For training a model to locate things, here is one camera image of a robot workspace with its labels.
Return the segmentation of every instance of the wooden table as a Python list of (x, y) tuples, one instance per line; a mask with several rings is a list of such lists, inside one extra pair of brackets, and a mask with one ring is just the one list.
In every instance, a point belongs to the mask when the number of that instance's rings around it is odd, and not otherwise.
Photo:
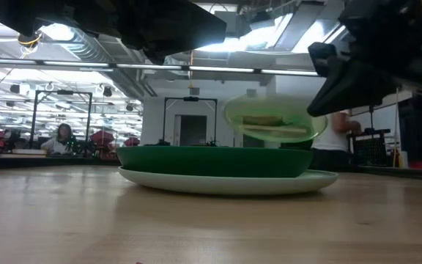
[(0, 264), (421, 263), (422, 180), (342, 175), (314, 194), (206, 197), (114, 167), (0, 170)]

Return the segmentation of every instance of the light green lid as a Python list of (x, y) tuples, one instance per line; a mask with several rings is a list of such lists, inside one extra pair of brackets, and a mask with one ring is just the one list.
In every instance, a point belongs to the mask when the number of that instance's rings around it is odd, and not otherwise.
[(311, 140), (327, 127), (327, 117), (311, 117), (309, 101), (287, 95), (250, 98), (226, 103), (223, 113), (233, 129), (269, 142), (298, 143)]

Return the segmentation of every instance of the white plate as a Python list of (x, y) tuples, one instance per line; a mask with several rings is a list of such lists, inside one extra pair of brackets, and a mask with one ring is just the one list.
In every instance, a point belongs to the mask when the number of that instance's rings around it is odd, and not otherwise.
[(119, 168), (120, 174), (141, 186), (196, 194), (275, 195), (299, 194), (325, 188), (338, 179), (332, 172), (311, 171), (296, 178), (210, 177), (136, 172)]

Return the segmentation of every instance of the white shirt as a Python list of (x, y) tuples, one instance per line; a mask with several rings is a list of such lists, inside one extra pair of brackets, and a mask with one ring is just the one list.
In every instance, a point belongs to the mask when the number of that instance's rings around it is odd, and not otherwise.
[(56, 140), (56, 137), (49, 139), (47, 142), (43, 143), (40, 148), (42, 150), (48, 150), (51, 153), (59, 153), (61, 155), (71, 153), (71, 150), (67, 149), (67, 144), (63, 145), (62, 143)]
[(333, 114), (327, 115), (327, 128), (314, 139), (312, 147), (318, 150), (343, 150), (348, 152), (348, 139), (345, 133), (337, 133), (333, 129)]

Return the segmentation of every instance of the long hair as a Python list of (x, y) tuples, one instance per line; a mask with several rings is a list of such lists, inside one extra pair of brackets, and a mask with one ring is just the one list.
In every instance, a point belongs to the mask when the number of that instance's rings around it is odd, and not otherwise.
[[(62, 128), (66, 128), (68, 130), (68, 136), (67, 136), (67, 141), (66, 142), (61, 141), (61, 135), (59, 134), (60, 133), (60, 130)], [(56, 140), (58, 140), (58, 142), (60, 142), (62, 144), (66, 144), (68, 141), (71, 140), (72, 137), (73, 137), (73, 131), (71, 130), (70, 125), (64, 124), (64, 123), (62, 123), (61, 125), (59, 125), (58, 132), (56, 133)]]

